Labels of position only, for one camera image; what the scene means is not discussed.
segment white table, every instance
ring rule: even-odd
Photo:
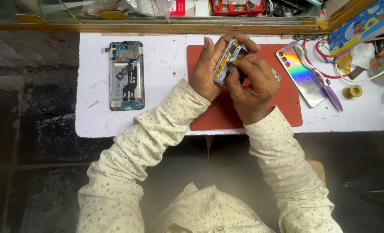
[[[219,35],[209,36],[213,41]],[[252,36],[258,44],[288,44],[292,39],[279,37]],[[101,80],[109,82],[109,56],[101,54],[101,47],[113,41],[141,41],[144,51],[145,109],[161,103],[174,85],[182,78],[188,78],[187,45],[203,44],[204,35],[163,35],[163,36],[102,36],[101,33],[80,34],[80,66],[76,102],[76,132],[81,137],[112,137],[128,129],[133,117],[144,110],[113,112],[109,108],[109,85],[97,84]],[[328,74],[335,75],[334,66],[325,62],[313,49],[316,41],[307,43],[309,58],[314,65]],[[362,73],[357,80],[369,77]],[[341,79],[331,80],[331,87],[341,100],[344,112],[339,112],[326,99],[315,108],[310,108],[300,95],[303,125],[294,127],[294,132],[329,131],[379,131],[384,130],[384,109],[380,97],[384,86],[372,81],[362,82],[363,95],[346,99],[342,89],[354,83]],[[191,131],[187,135],[241,134],[244,129],[211,131]]]

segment orange thread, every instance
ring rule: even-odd
[[[91,88],[91,89],[96,88],[96,87],[97,87],[97,84],[99,84],[99,83],[101,83],[101,82],[106,83],[107,85],[109,84],[108,82],[106,82],[106,81],[104,81],[104,80],[101,80],[100,82],[97,82],[97,83],[94,83],[93,85],[91,85],[90,88]]]

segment disassembled smartphone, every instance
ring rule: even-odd
[[[240,44],[237,39],[232,39],[228,42],[228,44],[225,47],[225,50],[223,51],[222,55],[220,56],[218,63],[215,66],[214,70],[214,80],[215,82],[220,83],[221,85],[228,87],[226,85],[225,79],[226,79],[226,73],[228,71],[228,68],[230,66],[230,63],[234,61],[239,52],[244,50],[248,54],[250,54],[253,57],[258,57],[253,52],[250,52],[245,45]],[[275,75],[275,78],[278,80],[278,82],[281,80],[281,76],[271,68],[272,73]]]
[[[278,50],[276,55],[290,77],[293,79],[298,90],[303,95],[310,107],[315,107],[323,100],[327,99],[327,94],[321,87],[315,76],[309,69],[303,66],[294,46],[298,45],[293,41],[284,48]]]
[[[112,42],[102,53],[110,56],[110,109],[144,108],[143,44],[139,41]]]

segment fingernail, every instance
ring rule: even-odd
[[[204,48],[207,48],[208,47],[208,39],[206,38],[206,36],[204,36]]]

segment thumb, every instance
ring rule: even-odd
[[[244,94],[240,82],[240,72],[235,66],[231,65],[230,67],[232,70],[229,72],[229,75],[226,78],[226,85],[228,86],[232,99],[240,99]]]
[[[215,45],[214,42],[209,37],[204,37],[204,48],[202,49],[201,55],[199,56],[196,67],[199,68],[208,68],[209,63],[214,54]]]

